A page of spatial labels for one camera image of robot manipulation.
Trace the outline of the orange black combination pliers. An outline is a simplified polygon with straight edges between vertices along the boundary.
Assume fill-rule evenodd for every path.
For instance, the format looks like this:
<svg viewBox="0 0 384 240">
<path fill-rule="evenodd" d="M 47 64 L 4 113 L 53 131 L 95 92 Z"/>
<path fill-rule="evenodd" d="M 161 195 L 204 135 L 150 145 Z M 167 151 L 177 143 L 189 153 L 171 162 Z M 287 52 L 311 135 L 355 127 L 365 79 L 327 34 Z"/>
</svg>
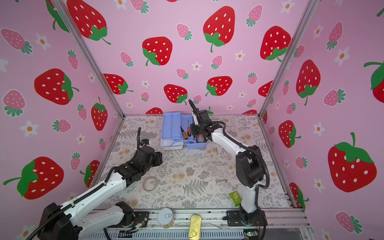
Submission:
<svg viewBox="0 0 384 240">
<path fill-rule="evenodd" d="M 205 143 L 206 142 L 206 138 L 202 134 L 199 134 L 199 135 L 196 136 L 196 142 L 197 143 Z"/>
</svg>

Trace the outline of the small orange screwdriver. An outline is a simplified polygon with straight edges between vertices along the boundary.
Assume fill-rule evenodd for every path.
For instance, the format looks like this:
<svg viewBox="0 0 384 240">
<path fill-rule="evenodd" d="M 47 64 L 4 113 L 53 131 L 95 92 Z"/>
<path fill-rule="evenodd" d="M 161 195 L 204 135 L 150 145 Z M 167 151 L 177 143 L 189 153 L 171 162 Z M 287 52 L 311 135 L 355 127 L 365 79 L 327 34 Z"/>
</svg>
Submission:
<svg viewBox="0 0 384 240">
<path fill-rule="evenodd" d="M 192 136 L 192 130 L 191 130 L 191 125 L 188 121 L 188 136 L 191 137 Z"/>
</svg>

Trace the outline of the white pink blue tool box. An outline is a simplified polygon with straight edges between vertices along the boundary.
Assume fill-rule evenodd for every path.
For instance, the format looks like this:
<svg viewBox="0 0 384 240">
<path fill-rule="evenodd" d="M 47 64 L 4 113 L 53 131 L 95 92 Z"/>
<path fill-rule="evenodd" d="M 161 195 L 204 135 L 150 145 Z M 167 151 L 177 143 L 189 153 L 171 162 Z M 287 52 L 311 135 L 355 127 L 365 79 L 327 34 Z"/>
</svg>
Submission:
<svg viewBox="0 0 384 240">
<path fill-rule="evenodd" d="M 188 140 L 183 139 L 181 127 L 188 134 L 188 121 L 192 130 L 194 124 L 192 115 L 183 115 L 179 112 L 163 114 L 161 147 L 164 150 L 181 150 L 183 146 L 187 149 L 204 149 L 207 146 L 207 142 L 197 143 L 196 135 L 193 133 L 191 137 L 188 136 Z"/>
</svg>

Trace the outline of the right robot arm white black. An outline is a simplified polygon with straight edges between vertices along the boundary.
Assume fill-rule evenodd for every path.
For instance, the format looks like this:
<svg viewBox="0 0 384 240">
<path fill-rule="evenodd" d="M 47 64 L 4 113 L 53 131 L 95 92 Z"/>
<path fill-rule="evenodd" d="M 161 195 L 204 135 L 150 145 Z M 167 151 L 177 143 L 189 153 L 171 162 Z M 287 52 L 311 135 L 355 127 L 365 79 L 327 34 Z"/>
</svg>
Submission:
<svg viewBox="0 0 384 240">
<path fill-rule="evenodd" d="M 237 178 L 247 188 L 243 191 L 240 218 L 246 225 L 255 223 L 258 217 L 265 215 L 258 204 L 259 189 L 267 189 L 270 185 L 269 171 L 260 148 L 236 140 L 226 132 L 226 123 L 212 121 L 207 110 L 193 108 L 193 117 L 195 123 L 191 129 L 194 134 L 202 134 L 235 158 Z"/>
</svg>

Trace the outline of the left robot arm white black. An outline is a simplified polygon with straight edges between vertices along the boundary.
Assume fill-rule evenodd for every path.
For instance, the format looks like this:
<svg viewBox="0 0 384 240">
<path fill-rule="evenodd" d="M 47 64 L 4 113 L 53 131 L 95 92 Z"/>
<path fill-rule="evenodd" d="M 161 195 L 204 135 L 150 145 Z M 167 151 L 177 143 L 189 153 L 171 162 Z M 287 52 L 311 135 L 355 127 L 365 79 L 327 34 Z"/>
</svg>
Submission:
<svg viewBox="0 0 384 240">
<path fill-rule="evenodd" d="M 125 202 L 116 203 L 96 214 L 91 211 L 110 196 L 140 181 L 152 167 L 160 166 L 163 163 L 162 156 L 161 152 L 151 147 L 138 148 L 131 160 L 111 168 L 104 181 L 79 197 L 62 205 L 48 205 L 43 211 L 40 225 L 28 239 L 80 240 L 110 226 L 129 227 L 133 231 L 140 228 L 142 223 Z"/>
</svg>

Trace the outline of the clear tape roll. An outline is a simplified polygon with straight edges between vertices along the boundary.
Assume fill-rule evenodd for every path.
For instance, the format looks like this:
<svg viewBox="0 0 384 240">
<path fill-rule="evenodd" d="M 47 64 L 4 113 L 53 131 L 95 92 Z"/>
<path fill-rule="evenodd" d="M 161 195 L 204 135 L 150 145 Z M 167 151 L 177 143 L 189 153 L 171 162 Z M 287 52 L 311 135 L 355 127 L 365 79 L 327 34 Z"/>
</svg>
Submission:
<svg viewBox="0 0 384 240">
<path fill-rule="evenodd" d="M 145 192 L 153 192 L 159 186 L 159 180 L 156 177 L 148 177 L 143 183 Z"/>
</svg>

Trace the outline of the metal bolt screw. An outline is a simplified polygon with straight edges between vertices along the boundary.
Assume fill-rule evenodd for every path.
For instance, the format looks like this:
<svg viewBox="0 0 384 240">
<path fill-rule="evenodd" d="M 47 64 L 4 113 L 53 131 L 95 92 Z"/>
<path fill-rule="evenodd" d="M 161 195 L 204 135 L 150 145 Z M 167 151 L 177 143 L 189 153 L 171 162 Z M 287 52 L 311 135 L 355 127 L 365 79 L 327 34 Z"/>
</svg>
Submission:
<svg viewBox="0 0 384 240">
<path fill-rule="evenodd" d="M 230 185 L 228 179 L 216 180 L 216 183 L 226 183 L 227 185 Z"/>
</svg>

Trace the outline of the round silver tin can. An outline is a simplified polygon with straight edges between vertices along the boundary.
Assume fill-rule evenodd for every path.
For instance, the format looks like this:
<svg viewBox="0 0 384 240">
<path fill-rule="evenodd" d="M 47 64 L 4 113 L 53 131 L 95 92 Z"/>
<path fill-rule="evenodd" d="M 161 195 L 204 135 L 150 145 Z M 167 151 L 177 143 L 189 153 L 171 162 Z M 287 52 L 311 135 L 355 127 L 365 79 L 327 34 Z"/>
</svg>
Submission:
<svg viewBox="0 0 384 240">
<path fill-rule="evenodd" d="M 157 221 L 164 229 L 170 228 L 174 224 L 174 215 L 171 209 L 163 208 L 157 216 Z"/>
</svg>

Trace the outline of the green snack packet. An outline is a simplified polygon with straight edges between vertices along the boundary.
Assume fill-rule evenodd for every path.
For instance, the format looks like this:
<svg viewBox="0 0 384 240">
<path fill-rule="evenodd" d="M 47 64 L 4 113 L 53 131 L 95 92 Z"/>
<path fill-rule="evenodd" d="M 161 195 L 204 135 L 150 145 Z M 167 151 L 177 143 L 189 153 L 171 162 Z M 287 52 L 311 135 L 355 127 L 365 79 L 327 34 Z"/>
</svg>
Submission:
<svg viewBox="0 0 384 240">
<path fill-rule="evenodd" d="M 237 207 L 241 204 L 242 198 L 241 198 L 238 191 L 234 191 L 234 192 L 230 193 L 229 196 L 232 199 L 232 201 L 234 202 L 235 207 Z"/>
</svg>

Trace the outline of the gold oval tin can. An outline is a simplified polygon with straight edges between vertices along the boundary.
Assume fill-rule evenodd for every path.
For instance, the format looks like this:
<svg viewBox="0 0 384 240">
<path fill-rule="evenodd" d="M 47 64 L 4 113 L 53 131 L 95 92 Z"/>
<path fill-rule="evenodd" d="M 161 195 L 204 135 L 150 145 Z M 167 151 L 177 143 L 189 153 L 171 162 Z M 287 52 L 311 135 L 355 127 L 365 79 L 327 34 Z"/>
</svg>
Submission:
<svg viewBox="0 0 384 240">
<path fill-rule="evenodd" d="M 202 218 L 198 215 L 193 215 L 190 221 L 189 240 L 199 240 L 201 234 Z"/>
</svg>

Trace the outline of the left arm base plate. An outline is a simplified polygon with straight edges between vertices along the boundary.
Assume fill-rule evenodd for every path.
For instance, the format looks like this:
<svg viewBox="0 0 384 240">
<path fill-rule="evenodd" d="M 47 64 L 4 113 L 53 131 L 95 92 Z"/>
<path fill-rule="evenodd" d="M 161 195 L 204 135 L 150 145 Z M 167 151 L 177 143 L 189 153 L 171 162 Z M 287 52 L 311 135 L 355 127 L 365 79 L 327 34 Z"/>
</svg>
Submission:
<svg viewBox="0 0 384 240">
<path fill-rule="evenodd" d="M 149 220 L 150 212 L 134 211 L 130 214 L 125 214 L 122 221 L 114 227 L 117 228 L 133 228 L 141 224 L 140 228 L 146 228 Z"/>
</svg>

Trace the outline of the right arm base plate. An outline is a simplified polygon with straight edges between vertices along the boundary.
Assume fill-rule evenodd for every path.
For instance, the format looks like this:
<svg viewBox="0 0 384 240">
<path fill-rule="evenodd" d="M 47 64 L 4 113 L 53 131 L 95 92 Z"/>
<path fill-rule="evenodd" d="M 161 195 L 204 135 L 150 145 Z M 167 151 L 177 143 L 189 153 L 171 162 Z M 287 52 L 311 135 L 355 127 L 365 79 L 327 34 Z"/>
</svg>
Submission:
<svg viewBox="0 0 384 240">
<path fill-rule="evenodd" d="M 256 210 L 247 213 L 243 210 L 227 211 L 223 217 L 229 227 L 266 227 L 268 225 L 265 212 Z"/>
</svg>

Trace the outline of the aluminium front rail frame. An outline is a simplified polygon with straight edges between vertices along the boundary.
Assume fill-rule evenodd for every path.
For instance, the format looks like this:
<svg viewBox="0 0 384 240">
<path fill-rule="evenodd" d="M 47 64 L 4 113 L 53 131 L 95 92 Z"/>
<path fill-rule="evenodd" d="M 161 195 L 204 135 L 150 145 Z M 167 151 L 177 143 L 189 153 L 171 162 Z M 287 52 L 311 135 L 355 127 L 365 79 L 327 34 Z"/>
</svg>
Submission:
<svg viewBox="0 0 384 240">
<path fill-rule="evenodd" d="M 302 209 L 298 208 L 278 208 L 278 209 L 261 209 L 265 212 L 268 225 L 266 227 L 229 227 L 227 221 L 223 220 L 227 211 L 235 211 L 240 209 L 173 209 L 174 224 L 165 230 L 170 229 L 188 229 L 190 227 L 191 217 L 198 215 L 202 218 L 201 228 L 218 228 L 218 229 L 257 229 L 264 231 L 266 228 L 286 228 L 286 229 L 307 229 L 311 228 L 307 217 Z M 157 221 L 160 210 L 143 210 L 150 212 L 149 220 L 146 228 L 164 229 Z M 104 228 L 116 228 L 114 225 L 120 223 L 125 214 L 134 212 L 131 208 L 123 208 L 113 206 L 103 211 L 93 212 L 91 210 L 78 210 L 77 207 L 70 207 L 64 210 L 64 215 L 74 227 L 82 228 L 78 234 L 79 239 L 93 234 Z M 136 225 L 132 230 L 139 232 L 140 226 Z"/>
</svg>

